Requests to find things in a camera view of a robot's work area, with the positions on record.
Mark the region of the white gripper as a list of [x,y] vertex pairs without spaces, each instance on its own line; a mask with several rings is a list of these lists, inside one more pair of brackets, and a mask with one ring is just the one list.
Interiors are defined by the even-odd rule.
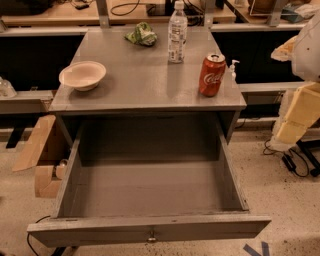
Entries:
[[310,83],[282,97],[278,117],[272,129],[270,147],[287,151],[320,118],[320,84]]

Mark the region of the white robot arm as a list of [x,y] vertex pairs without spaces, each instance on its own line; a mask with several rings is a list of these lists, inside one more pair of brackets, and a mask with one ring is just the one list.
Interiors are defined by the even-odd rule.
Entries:
[[271,58],[290,61],[292,73],[305,81],[295,91],[285,92],[272,130],[271,148],[286,151],[320,118],[320,13],[276,48]]

